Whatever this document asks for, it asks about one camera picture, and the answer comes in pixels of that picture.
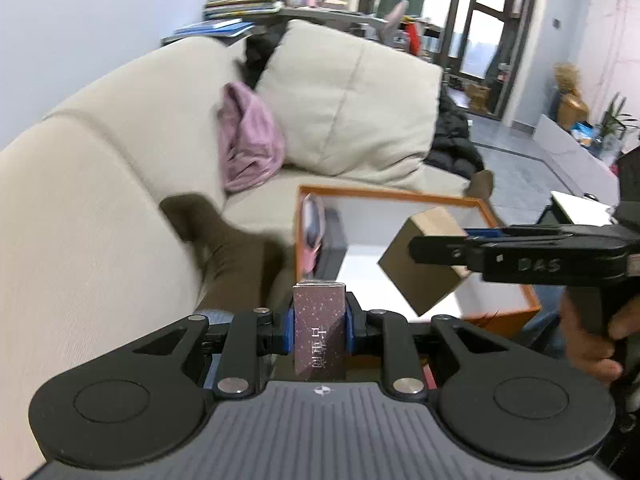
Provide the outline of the person's right hand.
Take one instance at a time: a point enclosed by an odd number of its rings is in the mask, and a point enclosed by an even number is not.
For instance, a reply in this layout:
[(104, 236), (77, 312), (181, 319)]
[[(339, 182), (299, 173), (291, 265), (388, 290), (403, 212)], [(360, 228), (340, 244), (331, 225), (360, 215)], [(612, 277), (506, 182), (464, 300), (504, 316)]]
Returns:
[(614, 342), (639, 333), (639, 297), (634, 297), (616, 313), (606, 337), (590, 334), (584, 329), (576, 304), (568, 292), (564, 292), (560, 302), (560, 317), (565, 355), (570, 364), (606, 386), (622, 376), (623, 367), (613, 360)]

